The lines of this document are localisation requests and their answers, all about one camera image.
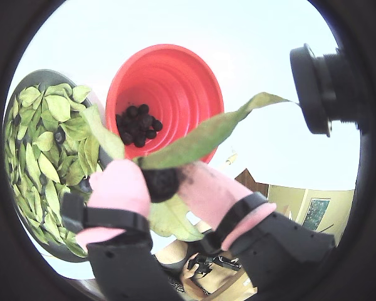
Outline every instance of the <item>red collapsible bowl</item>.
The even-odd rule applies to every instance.
[[[157,151],[224,111],[220,87],[211,69],[195,53],[176,45],[148,47],[121,66],[107,95],[108,129],[118,134],[116,114],[143,103],[149,106],[149,114],[163,123],[163,129],[155,139],[147,139],[142,148],[126,146],[128,159]],[[215,151],[202,160],[208,163]]]

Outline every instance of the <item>black camera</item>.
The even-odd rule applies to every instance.
[[[188,261],[188,270],[194,267],[194,265],[198,263],[199,268],[195,271],[197,274],[208,274],[212,271],[210,266],[213,263],[213,257],[204,256],[204,255],[196,255],[194,259]]]

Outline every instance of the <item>dark gray bowl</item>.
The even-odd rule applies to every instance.
[[[39,90],[43,91],[48,86],[53,86],[53,85],[58,85],[60,83],[68,83],[71,87],[75,87],[76,85],[67,77],[64,75],[53,71],[53,70],[36,70],[28,75],[26,75],[20,83],[17,85],[17,87],[14,89],[13,94],[11,95],[10,101],[8,103],[7,109],[6,109],[6,114],[4,116],[4,125],[7,124],[8,121],[8,114],[13,106],[14,103],[14,96],[19,95],[22,89],[26,87],[30,87],[32,85],[39,85]],[[90,101],[86,99],[83,104],[86,107],[89,107],[91,105]],[[105,167],[111,159],[107,156],[107,154],[102,150],[102,148],[99,149],[99,160],[102,164],[103,167]],[[21,221],[23,222],[25,228],[28,230],[30,235],[36,240],[36,242],[44,248],[47,252],[52,254],[53,256],[64,260],[64,261],[69,261],[69,262],[83,262],[87,261],[86,258],[80,258],[76,255],[74,255],[65,245],[56,245],[52,242],[49,242],[49,245],[46,245],[44,243],[41,243],[39,239],[35,236],[33,231],[29,228],[28,223],[24,220],[23,216],[19,213],[18,211],[18,206],[16,204],[15,199],[13,199],[14,202],[14,208],[17,211],[17,214]]]

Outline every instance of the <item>yellow wall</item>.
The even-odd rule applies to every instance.
[[[277,204],[277,212],[283,213],[284,207],[288,204],[293,220],[299,224],[303,223],[313,198],[330,199],[326,213],[316,231],[321,231],[334,224],[325,233],[333,234],[336,243],[338,243],[347,225],[353,190],[317,191],[281,186],[270,186],[269,189],[269,202]]]

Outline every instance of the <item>berry cluster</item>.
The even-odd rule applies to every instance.
[[[133,143],[136,147],[145,146],[146,139],[154,139],[163,129],[161,121],[149,115],[146,104],[129,106],[121,115],[116,115],[118,133],[125,145]]]

